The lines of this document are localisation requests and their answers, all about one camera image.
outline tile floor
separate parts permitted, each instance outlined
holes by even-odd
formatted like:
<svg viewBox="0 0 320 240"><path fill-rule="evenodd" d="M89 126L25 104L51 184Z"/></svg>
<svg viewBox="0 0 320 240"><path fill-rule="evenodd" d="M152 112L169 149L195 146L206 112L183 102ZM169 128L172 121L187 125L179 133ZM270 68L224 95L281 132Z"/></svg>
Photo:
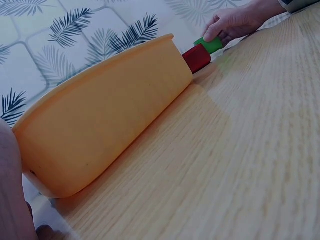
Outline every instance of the tile floor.
<svg viewBox="0 0 320 240"><path fill-rule="evenodd" d="M153 16L157 24L147 27L156 29L157 36L174 34L173 41L183 53L200 37L215 11L247 2L249 0L0 1L0 96L7 96L11 89L17 94L25 92L25 106L19 109L25 111L61 82L114 55L115 52L110 52L110 37L121 35L137 21L143 23L147 15ZM278 16L263 27L272 27L287 17L287 14ZM38 195L25 178L23 185L27 201Z"/></svg>

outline sleeve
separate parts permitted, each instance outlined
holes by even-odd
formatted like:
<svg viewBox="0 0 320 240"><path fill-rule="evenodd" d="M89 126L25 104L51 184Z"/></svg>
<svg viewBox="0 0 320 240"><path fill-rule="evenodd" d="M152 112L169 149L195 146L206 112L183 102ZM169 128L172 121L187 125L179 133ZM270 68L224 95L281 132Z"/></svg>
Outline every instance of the sleeve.
<svg viewBox="0 0 320 240"><path fill-rule="evenodd" d="M282 7L289 13L294 13L320 0L279 0Z"/></svg>

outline patterned floor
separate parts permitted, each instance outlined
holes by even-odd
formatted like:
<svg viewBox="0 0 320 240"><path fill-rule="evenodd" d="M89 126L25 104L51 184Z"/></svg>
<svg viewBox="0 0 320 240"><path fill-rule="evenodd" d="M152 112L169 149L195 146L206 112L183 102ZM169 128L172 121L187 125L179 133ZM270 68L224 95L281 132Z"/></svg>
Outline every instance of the patterned floor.
<svg viewBox="0 0 320 240"><path fill-rule="evenodd" d="M193 47L215 11L247 2L0 0L0 117L13 125L60 83L157 36L174 34L183 53ZM288 16L273 18L263 28ZM24 188L27 200L38 194L26 179Z"/></svg>

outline finger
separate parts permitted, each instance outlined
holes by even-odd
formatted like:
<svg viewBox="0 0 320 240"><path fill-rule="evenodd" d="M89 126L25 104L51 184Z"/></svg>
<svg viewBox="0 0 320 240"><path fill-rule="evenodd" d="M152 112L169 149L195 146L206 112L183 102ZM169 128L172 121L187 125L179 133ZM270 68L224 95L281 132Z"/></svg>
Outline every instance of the finger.
<svg viewBox="0 0 320 240"><path fill-rule="evenodd" d="M219 33L218 37L220 38L221 41L223 41L228 35L225 31L222 31Z"/></svg>
<svg viewBox="0 0 320 240"><path fill-rule="evenodd" d="M231 36L229 36L229 35L226 36L223 40L221 40L222 46L223 46L223 47L227 46L232 40L234 40L233 37L231 37Z"/></svg>
<svg viewBox="0 0 320 240"><path fill-rule="evenodd" d="M206 33L204 34L203 39L206 42L211 42L213 39L215 39L222 30L225 30L229 27L229 22L220 18L216 23L212 24Z"/></svg>
<svg viewBox="0 0 320 240"><path fill-rule="evenodd" d="M39 240L49 240L55 235L54 230L48 225L42 225L36 230Z"/></svg>
<svg viewBox="0 0 320 240"><path fill-rule="evenodd" d="M26 202L26 204L27 204L27 206L28 206L28 208L29 208L29 212L30 212L30 214L31 214L32 219L34 219L34 214L33 214L33 212L32 212L32 208L31 208L30 204L29 204L28 202Z"/></svg>
<svg viewBox="0 0 320 240"><path fill-rule="evenodd" d="M212 25L212 24L215 24L217 21L219 20L219 17L218 15L215 15L205 26L204 28L204 31L202 32L202 35L205 35L205 33L207 32L207 30L209 29L209 27Z"/></svg>

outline red block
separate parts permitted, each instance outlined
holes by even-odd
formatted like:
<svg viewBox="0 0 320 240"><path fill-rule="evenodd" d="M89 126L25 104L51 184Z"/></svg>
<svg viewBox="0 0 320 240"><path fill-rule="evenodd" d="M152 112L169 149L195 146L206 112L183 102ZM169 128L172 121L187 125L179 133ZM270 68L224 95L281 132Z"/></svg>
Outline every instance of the red block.
<svg viewBox="0 0 320 240"><path fill-rule="evenodd" d="M194 74L211 62L211 56L202 44L198 44L182 55Z"/></svg>

